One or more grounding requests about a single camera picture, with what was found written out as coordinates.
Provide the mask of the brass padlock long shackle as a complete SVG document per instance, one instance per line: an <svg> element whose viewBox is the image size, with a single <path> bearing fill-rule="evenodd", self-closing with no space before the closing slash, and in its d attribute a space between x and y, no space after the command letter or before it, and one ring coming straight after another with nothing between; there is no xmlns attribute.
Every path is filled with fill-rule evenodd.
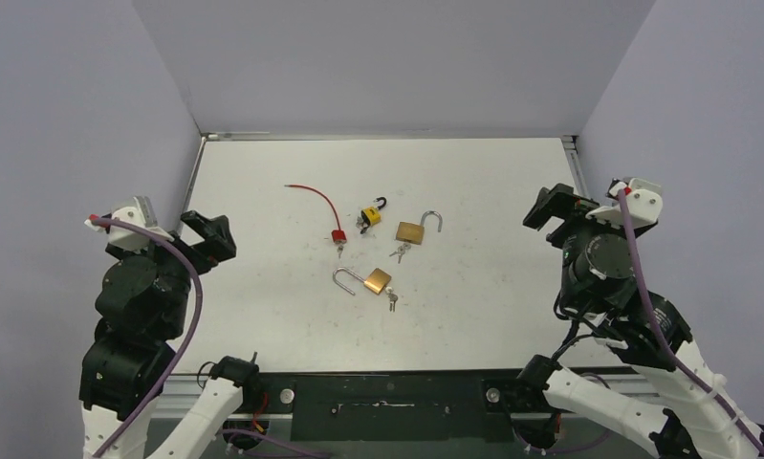
<svg viewBox="0 0 764 459"><path fill-rule="evenodd" d="M338 287L340 287L344 292L347 292L349 295L355 295L356 292L340 280L340 277L343 274L360 281L362 286L366 290L372 292L374 295L380 295L382 291L384 291L390 285L392 280L392 276L389 273L379 268L374 269L367 276L361 276L349 268L336 268L332 273L332 280Z"/></svg>

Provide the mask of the brass padlock short shackle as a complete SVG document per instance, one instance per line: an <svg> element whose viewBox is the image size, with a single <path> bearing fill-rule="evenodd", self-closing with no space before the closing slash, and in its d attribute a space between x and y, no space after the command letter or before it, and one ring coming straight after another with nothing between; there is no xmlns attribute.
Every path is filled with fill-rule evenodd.
<svg viewBox="0 0 764 459"><path fill-rule="evenodd" d="M420 222L418 224L409 223L409 222L400 222L395 233L395 239L402 243L421 245L425 237L426 219L430 216L434 216L437 218L437 221L438 221L437 231L441 232L443 228L443 224L444 224L443 216L438 211L428 210L422 214Z"/></svg>

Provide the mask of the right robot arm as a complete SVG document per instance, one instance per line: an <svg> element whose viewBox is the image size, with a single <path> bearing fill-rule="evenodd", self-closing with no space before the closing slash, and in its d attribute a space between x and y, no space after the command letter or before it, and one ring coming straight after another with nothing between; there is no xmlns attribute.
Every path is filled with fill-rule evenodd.
<svg viewBox="0 0 764 459"><path fill-rule="evenodd" d="M562 412L619 434L655 458L764 458L764 425L752 421L713 372L690 326L664 296L648 290L638 238L658 224L660 189L633 178L614 181L610 204L579 196L565 184L544 187L524 218L539 230L556 218L547 239L561 250L554 311L570 323L560 344L597 344L645 378L658 395L647 403L564 366L560 354L534 356L516 379L512 403L551 416L549 426L514 434L531 448L551 445Z"/></svg>

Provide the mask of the yellow black padlock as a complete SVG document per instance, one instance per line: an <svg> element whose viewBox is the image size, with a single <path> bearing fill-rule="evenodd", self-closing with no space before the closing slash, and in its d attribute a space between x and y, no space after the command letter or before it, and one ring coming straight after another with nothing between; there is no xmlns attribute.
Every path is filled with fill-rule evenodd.
<svg viewBox="0 0 764 459"><path fill-rule="evenodd" d="M362 219L368 222L371 227L377 225L381 221L381 210L387 205L387 199L383 196L374 200L374 204L368 208L363 208L360 211L358 219Z"/></svg>

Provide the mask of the keys of yellow padlock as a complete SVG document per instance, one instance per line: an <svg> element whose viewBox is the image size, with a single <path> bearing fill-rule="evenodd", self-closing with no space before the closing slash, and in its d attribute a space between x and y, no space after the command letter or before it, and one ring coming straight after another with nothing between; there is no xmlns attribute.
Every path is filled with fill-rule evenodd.
<svg viewBox="0 0 764 459"><path fill-rule="evenodd" d="M371 225L362 219L358 219L356 227L360 231L360 235L364 235L367 233Z"/></svg>

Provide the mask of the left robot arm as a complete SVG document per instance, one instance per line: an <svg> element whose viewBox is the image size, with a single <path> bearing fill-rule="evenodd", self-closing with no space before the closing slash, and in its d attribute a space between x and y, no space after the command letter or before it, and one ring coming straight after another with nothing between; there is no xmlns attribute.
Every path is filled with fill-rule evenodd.
<svg viewBox="0 0 764 459"><path fill-rule="evenodd" d="M200 242L111 214L86 221L107 234L106 250L117 260L102 279L100 320L81 363L86 458L145 457L157 401L201 318L200 277L237 253L227 216L191 210L180 220Z"/></svg>

